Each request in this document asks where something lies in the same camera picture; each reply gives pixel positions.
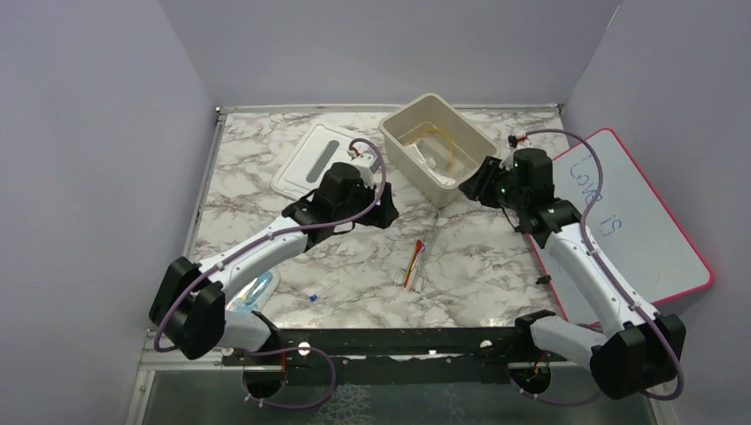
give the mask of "marble surface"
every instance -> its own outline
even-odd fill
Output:
[[[500,147],[509,132],[561,128],[555,110],[462,112]],[[383,146],[378,122],[387,112],[233,113],[217,154],[198,226],[193,259],[225,251],[265,227],[290,200],[269,182],[313,122],[348,128]],[[551,156],[568,148],[559,135],[533,146]],[[282,263],[282,282],[263,313],[280,328],[414,328],[507,326],[539,309],[559,312],[553,292],[535,285],[542,271],[530,242],[498,210],[461,198],[441,212],[440,235],[422,294],[393,283],[415,240],[436,211],[387,162],[400,216],[386,230],[357,227]],[[338,282],[315,302],[308,294]]]

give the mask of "black metal bar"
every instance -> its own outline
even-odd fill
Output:
[[[331,382],[331,370],[321,356],[310,354],[306,366],[287,367],[285,384],[324,386]],[[509,383],[504,363],[485,363],[477,356],[438,359],[397,360],[390,357],[366,359],[333,358],[338,384],[390,385],[406,383]]]
[[[273,343],[262,351],[307,343],[326,352],[334,361],[340,384],[508,383],[508,363],[533,362],[539,357],[538,351],[524,343],[523,333],[510,327],[276,329],[272,337]],[[258,358],[236,350],[222,359],[225,366],[235,367],[282,361],[287,385],[327,385],[331,380],[329,364],[313,352]],[[246,374],[252,380],[269,377]]]

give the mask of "whiteboard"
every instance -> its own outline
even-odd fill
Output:
[[[587,141],[600,157],[603,186],[587,226],[628,283],[650,303],[709,286],[711,269],[642,174],[616,133],[603,128]],[[597,189],[597,167],[581,143],[553,161],[555,195],[583,212]],[[563,314],[574,323],[598,321],[569,275],[530,238]]]

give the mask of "plastic container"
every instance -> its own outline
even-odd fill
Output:
[[[388,115],[379,128],[389,161],[438,208],[460,195],[459,185],[485,157],[497,154],[487,136],[434,93]]]
[[[274,295],[282,276],[275,268],[253,279],[229,302],[227,309],[231,312],[252,313],[263,310],[268,300]]]

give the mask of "pink whiteboard frame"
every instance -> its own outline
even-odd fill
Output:
[[[613,137],[616,138],[616,140],[618,141],[618,143],[621,145],[621,148],[623,149],[623,151],[626,152],[626,155],[628,155],[629,159],[631,160],[631,163],[636,167],[636,169],[639,171],[639,174],[641,174],[641,177],[644,179],[644,181],[646,182],[646,184],[649,186],[649,189],[652,190],[652,193],[654,193],[654,196],[657,197],[657,200],[660,201],[660,204],[662,205],[662,208],[665,209],[665,211],[668,213],[668,215],[673,220],[673,222],[676,223],[676,227],[678,228],[678,230],[680,230],[681,235],[683,235],[683,237],[685,238],[685,240],[689,243],[689,245],[691,245],[691,248],[696,253],[696,256],[699,257],[699,260],[701,261],[701,264],[703,264],[704,267],[706,267],[707,271],[709,272],[709,280],[706,283],[704,283],[702,285],[699,285],[699,286],[697,286],[695,288],[691,288],[689,290],[684,290],[683,292],[679,292],[678,294],[671,295],[670,297],[665,297],[665,298],[662,298],[662,299],[658,299],[658,300],[654,301],[653,304],[662,304],[662,303],[670,301],[671,299],[675,299],[675,298],[682,297],[684,295],[692,294],[692,293],[694,293],[694,292],[696,292],[698,290],[703,290],[703,289],[706,289],[709,286],[711,286],[712,283],[714,283],[714,281],[715,281],[715,273],[712,271],[712,268],[709,266],[709,264],[707,264],[707,261],[704,259],[704,256],[701,255],[701,252],[699,252],[699,249],[696,247],[696,244],[693,243],[693,241],[691,240],[691,238],[685,232],[685,230],[683,229],[683,226],[681,226],[680,223],[678,222],[678,220],[676,219],[676,216],[673,215],[673,212],[665,204],[665,201],[662,200],[662,197],[660,196],[660,194],[657,193],[657,190],[654,189],[654,186],[652,185],[652,182],[649,181],[649,179],[646,177],[646,174],[644,174],[644,170],[641,169],[641,167],[636,162],[636,160],[634,159],[634,157],[631,155],[631,152],[628,150],[628,148],[626,148],[626,145],[623,144],[623,141],[618,136],[618,134],[615,132],[615,130],[613,130],[612,128],[604,127],[604,128],[601,128],[601,129],[595,131],[594,133],[592,133],[591,135],[589,135],[586,139],[589,140],[593,136],[595,136],[598,133],[603,132],[603,131],[609,132],[610,134],[613,135]],[[556,160],[556,159],[562,157],[563,155],[566,155],[572,149],[576,148],[579,144],[581,144],[581,143],[577,143],[574,146],[571,146],[570,148],[568,148],[567,150],[565,150],[564,152],[562,152],[560,155],[558,155],[555,158],[553,158],[553,160]],[[545,264],[543,264],[542,258],[540,258],[539,250],[538,250],[537,245],[535,245],[532,242],[531,236],[527,235],[527,237],[530,240],[530,244],[532,245],[532,248],[535,250],[535,255],[538,257],[538,261],[539,261],[540,265],[542,266],[543,272],[545,274],[547,274],[547,270],[545,269]],[[553,282],[550,282],[550,288],[553,290],[553,295],[555,296],[555,300],[558,302],[558,305],[561,307],[561,312],[563,313],[563,318],[566,319],[566,320],[568,320],[569,318],[566,315],[566,311],[563,308],[563,304],[561,304],[561,299],[558,298],[558,293],[555,292],[555,286],[554,286]]]

